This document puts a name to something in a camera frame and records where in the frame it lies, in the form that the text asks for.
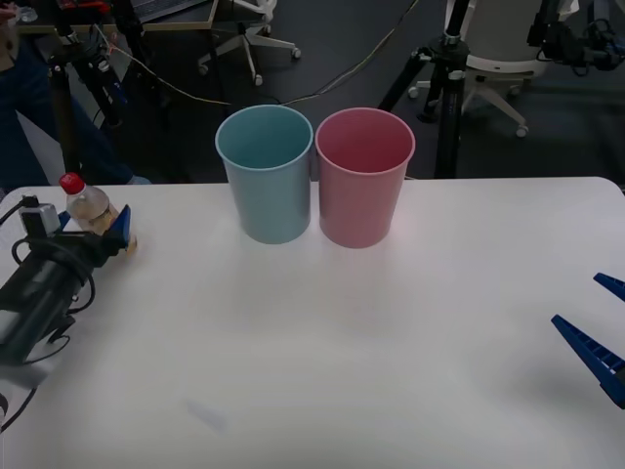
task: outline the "chair base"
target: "chair base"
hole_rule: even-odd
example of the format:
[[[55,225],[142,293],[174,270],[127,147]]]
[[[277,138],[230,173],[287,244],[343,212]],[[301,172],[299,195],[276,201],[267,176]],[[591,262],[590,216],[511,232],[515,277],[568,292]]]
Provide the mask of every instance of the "chair base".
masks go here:
[[[510,83],[508,94],[509,96],[518,96],[521,93],[522,85],[529,82],[533,77],[532,74],[489,74],[482,70],[467,70],[467,88],[465,90],[465,101],[462,104],[462,112],[464,113],[476,97],[480,96],[499,110],[504,112],[515,122],[519,124],[516,135],[519,138],[524,138],[529,129],[527,128],[527,121],[525,118],[514,109],[497,91],[495,91],[490,83]],[[408,96],[411,99],[416,99],[419,96],[419,90],[430,89],[429,81],[417,81],[408,90]]]
[[[245,34],[237,34],[236,36],[232,37],[232,39],[226,41],[224,44],[217,48],[217,55],[222,56],[223,54],[242,47],[245,50],[247,62],[252,73],[252,83],[254,83],[255,86],[261,86],[263,84],[263,76],[259,74],[256,69],[250,46],[288,49],[291,51],[292,59],[298,60],[302,57],[302,51],[300,51],[294,43],[266,37],[263,35],[264,33],[271,33],[271,27],[268,24],[250,27],[245,30]],[[210,62],[210,60],[210,54],[200,57],[197,60],[198,70],[201,75],[205,75],[208,72],[208,67],[206,66],[206,63]]]

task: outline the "jeans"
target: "jeans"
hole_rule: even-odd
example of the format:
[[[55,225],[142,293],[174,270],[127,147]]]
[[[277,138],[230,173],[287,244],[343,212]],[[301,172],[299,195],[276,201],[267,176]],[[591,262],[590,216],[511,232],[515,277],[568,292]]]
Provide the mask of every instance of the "jeans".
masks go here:
[[[0,71],[0,188],[48,186],[16,110],[58,139],[48,68],[23,43],[15,66]],[[110,142],[75,100],[73,111],[83,168],[100,184],[127,184],[131,169],[117,160]]]

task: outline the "plastic bottle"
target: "plastic bottle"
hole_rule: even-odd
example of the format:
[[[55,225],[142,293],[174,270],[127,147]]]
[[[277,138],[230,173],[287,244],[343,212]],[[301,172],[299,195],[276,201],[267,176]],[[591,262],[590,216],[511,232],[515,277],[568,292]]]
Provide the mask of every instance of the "plastic bottle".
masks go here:
[[[108,195],[98,188],[87,186],[76,173],[63,174],[59,184],[67,194],[67,213],[83,231],[103,235],[119,216]],[[126,252],[131,254],[136,248],[137,238],[131,233]]]

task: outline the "person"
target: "person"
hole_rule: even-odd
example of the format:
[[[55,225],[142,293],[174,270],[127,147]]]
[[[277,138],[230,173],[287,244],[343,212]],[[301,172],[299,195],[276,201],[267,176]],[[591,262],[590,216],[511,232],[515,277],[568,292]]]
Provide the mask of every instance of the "person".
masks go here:
[[[48,68],[21,44],[10,26],[16,17],[15,4],[0,0],[0,188],[47,186],[46,175],[21,129],[16,111],[57,140]],[[81,146],[81,163],[88,174],[101,184],[149,184],[134,176],[117,160],[105,135],[94,125],[84,109],[73,100],[73,111]]]

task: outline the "blue cup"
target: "blue cup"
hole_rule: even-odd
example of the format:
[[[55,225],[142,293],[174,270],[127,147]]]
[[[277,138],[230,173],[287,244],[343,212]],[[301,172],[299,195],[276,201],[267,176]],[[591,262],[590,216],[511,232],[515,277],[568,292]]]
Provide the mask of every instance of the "blue cup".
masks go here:
[[[288,242],[311,222],[313,127],[297,110],[255,106],[226,119],[215,137],[243,230],[266,244]]]

